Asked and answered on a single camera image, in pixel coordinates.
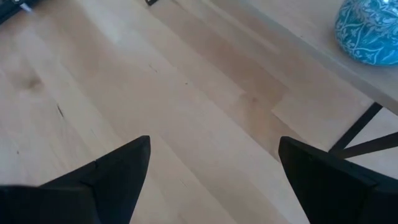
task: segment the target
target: blue patterned vase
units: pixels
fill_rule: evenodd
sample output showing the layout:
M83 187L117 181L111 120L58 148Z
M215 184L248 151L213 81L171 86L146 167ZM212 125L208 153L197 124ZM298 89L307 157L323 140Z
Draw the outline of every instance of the blue patterned vase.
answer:
M351 57L370 65L398 65L398 0L345 0L336 39Z

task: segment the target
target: table top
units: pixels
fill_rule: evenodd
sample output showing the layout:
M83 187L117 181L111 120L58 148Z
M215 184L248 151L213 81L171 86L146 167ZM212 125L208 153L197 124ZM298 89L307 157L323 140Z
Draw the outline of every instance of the table top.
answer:
M335 41L335 17L343 0L242 2L258 12L272 28L304 47L327 69L398 114L398 67L373 67L356 62Z

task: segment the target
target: black metal table leg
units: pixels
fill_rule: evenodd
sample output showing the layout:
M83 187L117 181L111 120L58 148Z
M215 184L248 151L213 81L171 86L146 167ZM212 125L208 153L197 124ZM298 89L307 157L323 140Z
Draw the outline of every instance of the black metal table leg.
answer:
M11 16L19 12L22 8L20 7L23 5L33 7L41 0L7 0L7 1L0 1L0 24L5 22Z
M360 131L375 117L383 107L378 103L372 106L349 128L349 130L329 150L330 153L342 151L358 135Z
M148 4L148 6L151 6L157 2L157 0L145 0L145 2Z
M329 150L329 153L347 159L354 156L377 152L393 147L398 147L398 132L389 134L387 136L377 138L356 146L346 148L346 146L358 135L358 133L375 117L375 115L382 109L378 103L373 103L372 106L357 120L357 122L349 128L349 130L336 142L336 144Z
M367 153L377 152L385 149L398 147L398 132L387 136L364 142L356 146L346 148L341 151L332 152L335 156L347 159L354 156L360 156Z

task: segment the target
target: white floral pattern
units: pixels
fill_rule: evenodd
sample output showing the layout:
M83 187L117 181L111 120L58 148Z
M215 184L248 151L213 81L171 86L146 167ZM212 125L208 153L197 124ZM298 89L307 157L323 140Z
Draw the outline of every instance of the white floral pattern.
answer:
M345 0L336 39L351 57L370 65L398 65L398 0Z

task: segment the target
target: wooden floor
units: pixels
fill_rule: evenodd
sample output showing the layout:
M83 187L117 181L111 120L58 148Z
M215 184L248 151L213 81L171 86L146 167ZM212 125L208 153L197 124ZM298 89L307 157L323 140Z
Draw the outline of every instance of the wooden floor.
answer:
M308 223L277 155L371 104L237 0L48 0L0 26L0 183L148 134L132 223Z

